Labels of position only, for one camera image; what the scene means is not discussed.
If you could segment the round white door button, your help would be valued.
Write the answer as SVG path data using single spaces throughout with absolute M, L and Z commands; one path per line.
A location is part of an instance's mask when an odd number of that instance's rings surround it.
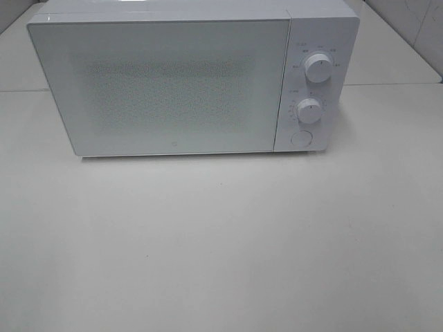
M 312 143 L 313 136 L 309 131 L 298 131 L 291 137 L 291 144 L 297 149 L 304 149 Z

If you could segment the white timer knob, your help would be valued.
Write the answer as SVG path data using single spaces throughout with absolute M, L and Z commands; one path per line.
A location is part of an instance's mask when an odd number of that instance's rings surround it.
M 311 125 L 323 116 L 323 106 L 316 98 L 306 98 L 296 106 L 296 115 L 299 122 Z

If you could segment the white microwave door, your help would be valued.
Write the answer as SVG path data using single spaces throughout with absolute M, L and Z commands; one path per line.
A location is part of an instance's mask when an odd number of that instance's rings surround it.
M 289 21 L 30 24 L 81 157 L 273 149 Z

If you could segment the white microwave oven body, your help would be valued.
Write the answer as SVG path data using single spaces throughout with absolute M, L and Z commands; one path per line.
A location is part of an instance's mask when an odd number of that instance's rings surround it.
M 194 21 L 289 21 L 280 106 L 274 146 L 268 152 L 322 151 L 338 115 L 338 101 L 359 30 L 358 15 L 344 1 L 48 1 L 30 24 Z M 329 53 L 332 76 L 323 83 L 307 80 L 303 62 L 308 54 Z M 316 98 L 323 106 L 314 124 L 299 122 L 297 104 Z M 310 146 L 297 149 L 298 131 L 313 136 Z

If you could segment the upper white power knob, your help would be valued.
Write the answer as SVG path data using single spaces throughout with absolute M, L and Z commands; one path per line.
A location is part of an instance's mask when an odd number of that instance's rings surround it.
M 314 84 L 326 82 L 332 76 L 334 61 L 326 52 L 308 54 L 303 62 L 305 77 Z

